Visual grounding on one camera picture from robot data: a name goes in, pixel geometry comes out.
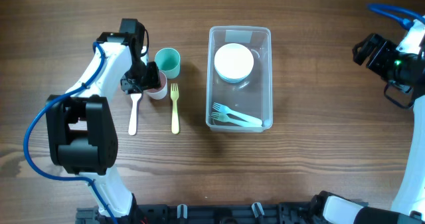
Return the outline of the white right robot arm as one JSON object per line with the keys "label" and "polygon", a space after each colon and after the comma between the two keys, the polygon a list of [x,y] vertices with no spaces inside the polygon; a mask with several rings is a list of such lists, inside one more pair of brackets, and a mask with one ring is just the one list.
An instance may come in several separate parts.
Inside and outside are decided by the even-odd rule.
{"label": "white right robot arm", "polygon": [[413,113],[383,98],[383,82],[351,60],[369,33],[398,38],[381,19],[315,19],[301,28],[309,63],[305,90],[282,113],[279,144],[294,152],[295,174],[228,174],[209,192],[215,203],[302,201],[321,190],[389,207],[402,182]]}

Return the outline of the green plastic cup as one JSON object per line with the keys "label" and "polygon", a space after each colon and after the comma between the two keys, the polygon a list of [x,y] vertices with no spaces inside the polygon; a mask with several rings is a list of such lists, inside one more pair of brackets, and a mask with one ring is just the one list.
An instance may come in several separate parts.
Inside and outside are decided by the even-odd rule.
{"label": "green plastic cup", "polygon": [[155,55],[155,62],[168,79],[177,78],[181,70],[181,55],[173,48],[164,48]]}

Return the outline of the pink plastic cup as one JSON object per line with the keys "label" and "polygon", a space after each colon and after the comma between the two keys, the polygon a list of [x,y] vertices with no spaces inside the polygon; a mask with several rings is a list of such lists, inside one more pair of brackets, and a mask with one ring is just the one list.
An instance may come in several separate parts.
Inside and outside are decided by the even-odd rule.
{"label": "pink plastic cup", "polygon": [[144,91],[150,98],[154,100],[161,100],[167,95],[167,77],[161,70],[159,71],[159,74],[161,86],[159,88],[152,88]]}

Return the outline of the light green plastic fork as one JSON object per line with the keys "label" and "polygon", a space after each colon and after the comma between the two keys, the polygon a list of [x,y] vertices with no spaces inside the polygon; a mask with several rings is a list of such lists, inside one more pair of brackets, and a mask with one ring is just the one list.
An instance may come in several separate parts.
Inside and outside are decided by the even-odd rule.
{"label": "light green plastic fork", "polygon": [[213,120],[217,120],[219,122],[236,124],[236,125],[242,126],[242,127],[261,127],[262,126],[261,124],[255,124],[255,123],[251,123],[251,122],[247,122],[247,121],[242,121],[242,120],[230,118],[227,114],[223,114],[223,113],[220,113],[220,112],[212,112],[211,118]]}

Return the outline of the white plastic spoon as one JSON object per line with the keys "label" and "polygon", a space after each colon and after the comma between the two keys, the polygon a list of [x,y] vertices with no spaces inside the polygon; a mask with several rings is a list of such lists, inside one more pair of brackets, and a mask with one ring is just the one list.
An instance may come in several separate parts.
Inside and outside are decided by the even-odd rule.
{"label": "white plastic spoon", "polygon": [[142,93],[133,93],[130,94],[130,98],[132,101],[131,114],[129,119],[129,127],[128,134],[130,136],[134,136],[137,133],[137,117],[138,117],[138,106],[139,101],[142,99]]}

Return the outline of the light blue plastic fork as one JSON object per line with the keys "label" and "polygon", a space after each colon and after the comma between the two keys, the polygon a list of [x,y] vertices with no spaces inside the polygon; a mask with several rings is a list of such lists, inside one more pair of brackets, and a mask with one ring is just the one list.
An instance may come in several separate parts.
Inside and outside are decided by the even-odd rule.
{"label": "light blue plastic fork", "polygon": [[218,111],[218,112],[221,112],[221,113],[224,113],[224,114],[231,114],[231,115],[236,116],[238,118],[241,118],[241,119],[243,119],[247,122],[251,122],[253,124],[260,125],[260,126],[262,125],[261,119],[255,118],[253,116],[249,116],[247,114],[237,112],[237,111],[232,110],[231,108],[229,108],[228,106],[225,106],[223,104],[219,104],[217,102],[214,102],[212,104],[212,108],[214,110]]}

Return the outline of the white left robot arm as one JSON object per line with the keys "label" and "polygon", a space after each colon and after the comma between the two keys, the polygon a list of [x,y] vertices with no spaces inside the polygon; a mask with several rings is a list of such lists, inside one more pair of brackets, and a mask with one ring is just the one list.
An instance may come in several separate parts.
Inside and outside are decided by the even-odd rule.
{"label": "white left robot arm", "polygon": [[143,94],[161,86],[159,69],[148,58],[149,35],[137,19],[122,19],[119,31],[103,32],[93,50],[78,82],[46,102],[50,158],[72,179],[87,183],[99,223],[147,223],[115,165],[118,137],[109,102],[117,88]]}

